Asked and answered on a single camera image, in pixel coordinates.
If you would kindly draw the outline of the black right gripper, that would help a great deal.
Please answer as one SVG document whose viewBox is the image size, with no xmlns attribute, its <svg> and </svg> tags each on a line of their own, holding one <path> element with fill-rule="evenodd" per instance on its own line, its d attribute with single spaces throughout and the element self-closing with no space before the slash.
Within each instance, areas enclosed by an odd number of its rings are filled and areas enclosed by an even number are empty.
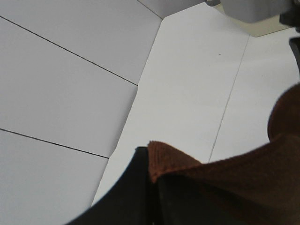
<svg viewBox="0 0 300 225">
<path fill-rule="evenodd" d="M 280 23 L 295 28 L 300 33 L 300 1 L 293 0 L 289 11 L 280 15 Z M 289 40 L 289 46 L 295 56 L 296 62 L 300 62 L 300 37 L 293 37 Z"/>
</svg>

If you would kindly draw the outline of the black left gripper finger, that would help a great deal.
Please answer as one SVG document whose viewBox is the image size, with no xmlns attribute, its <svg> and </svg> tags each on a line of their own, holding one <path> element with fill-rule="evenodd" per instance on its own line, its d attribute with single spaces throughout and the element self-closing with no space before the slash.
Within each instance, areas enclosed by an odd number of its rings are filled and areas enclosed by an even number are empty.
<svg viewBox="0 0 300 225">
<path fill-rule="evenodd" d="M 149 155 L 138 147 L 124 173 L 93 206 L 71 225 L 160 225 L 158 186 L 150 180 Z"/>
</svg>

